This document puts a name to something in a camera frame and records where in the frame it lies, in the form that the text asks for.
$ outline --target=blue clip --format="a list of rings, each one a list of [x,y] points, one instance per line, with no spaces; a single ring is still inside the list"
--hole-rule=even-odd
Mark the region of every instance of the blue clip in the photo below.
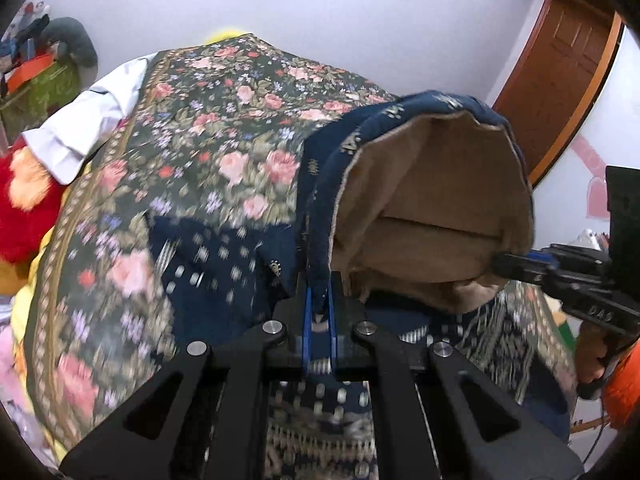
[[[330,363],[331,370],[336,370],[338,358],[338,335],[335,333],[335,316],[334,316],[334,290],[332,289],[331,280],[329,280],[329,336],[331,337],[331,354]]]
[[[311,363],[311,287],[306,288],[305,319],[302,326],[302,367],[309,370]]]
[[[551,254],[543,253],[542,251],[531,251],[526,257],[554,267],[558,267],[560,265],[558,260],[556,260]]]

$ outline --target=orange container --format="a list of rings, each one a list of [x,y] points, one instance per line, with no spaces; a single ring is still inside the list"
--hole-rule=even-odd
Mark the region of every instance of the orange container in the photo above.
[[[9,93],[16,91],[23,83],[33,79],[52,64],[53,56],[51,54],[43,54],[22,63],[6,82]]]

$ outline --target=green basket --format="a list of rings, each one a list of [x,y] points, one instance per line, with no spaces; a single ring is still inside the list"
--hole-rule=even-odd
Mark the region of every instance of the green basket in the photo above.
[[[23,131],[41,126],[79,93],[76,67],[55,62],[0,100],[0,152],[11,146]]]

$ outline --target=stuffed animal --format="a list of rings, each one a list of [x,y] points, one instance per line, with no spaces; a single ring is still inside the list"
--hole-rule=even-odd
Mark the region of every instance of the stuffed animal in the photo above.
[[[64,190],[65,186],[49,174],[22,137],[0,158],[2,294],[15,294],[22,285],[24,266],[55,224]]]
[[[39,37],[39,48],[54,47],[57,59],[70,57],[78,66],[91,67],[98,64],[98,55],[86,30],[73,18],[56,18],[49,22]]]

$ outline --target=white shirt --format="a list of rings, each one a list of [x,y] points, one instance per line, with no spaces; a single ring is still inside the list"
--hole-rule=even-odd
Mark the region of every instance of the white shirt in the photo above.
[[[22,133],[33,155],[60,184],[70,184],[86,158],[133,111],[146,69],[155,55],[123,63],[60,108],[41,127]]]

